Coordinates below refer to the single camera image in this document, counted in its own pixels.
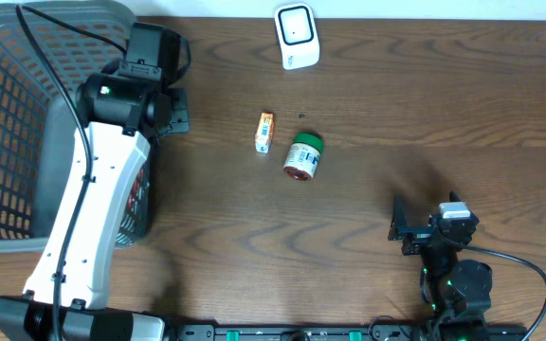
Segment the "green lid white jar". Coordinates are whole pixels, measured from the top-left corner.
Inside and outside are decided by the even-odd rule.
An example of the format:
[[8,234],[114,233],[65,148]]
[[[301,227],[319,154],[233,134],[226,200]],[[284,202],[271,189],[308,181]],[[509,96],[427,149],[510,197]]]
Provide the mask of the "green lid white jar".
[[283,171],[295,180],[312,180],[323,150],[324,143],[318,135],[298,133],[289,148]]

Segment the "small orange white box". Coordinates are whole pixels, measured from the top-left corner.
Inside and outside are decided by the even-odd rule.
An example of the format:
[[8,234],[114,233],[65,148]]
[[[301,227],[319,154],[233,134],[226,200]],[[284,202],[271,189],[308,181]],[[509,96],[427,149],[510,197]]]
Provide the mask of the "small orange white box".
[[268,153],[275,129],[274,115],[267,112],[262,112],[255,133],[255,149],[258,153]]

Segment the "red snack bag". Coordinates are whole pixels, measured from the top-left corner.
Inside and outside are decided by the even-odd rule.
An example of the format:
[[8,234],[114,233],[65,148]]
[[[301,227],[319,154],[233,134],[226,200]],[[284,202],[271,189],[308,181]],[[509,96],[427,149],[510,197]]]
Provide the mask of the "red snack bag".
[[129,196],[128,196],[127,205],[126,205],[126,208],[128,210],[132,210],[134,208],[137,198],[139,196],[140,196],[140,183],[138,180],[136,180],[133,183]]

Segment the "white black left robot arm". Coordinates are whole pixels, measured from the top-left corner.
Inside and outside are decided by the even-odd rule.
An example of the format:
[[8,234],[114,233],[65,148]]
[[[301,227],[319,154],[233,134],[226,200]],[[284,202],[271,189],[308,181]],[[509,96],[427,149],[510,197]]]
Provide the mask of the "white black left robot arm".
[[188,67],[186,39],[136,22],[122,60],[96,73],[68,102],[77,130],[73,163],[43,255],[21,296],[0,296],[10,340],[167,340],[169,323],[107,306],[119,230],[151,148],[173,117]]

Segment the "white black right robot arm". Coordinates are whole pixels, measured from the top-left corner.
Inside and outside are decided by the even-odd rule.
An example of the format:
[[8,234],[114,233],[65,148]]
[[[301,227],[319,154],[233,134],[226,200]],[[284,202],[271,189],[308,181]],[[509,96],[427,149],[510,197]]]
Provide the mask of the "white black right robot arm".
[[491,308],[492,270],[476,260],[459,260],[472,241],[479,219],[452,192],[425,226],[411,226],[402,200],[393,198],[388,239],[402,243],[402,254],[423,263],[422,297],[442,323],[483,320]]

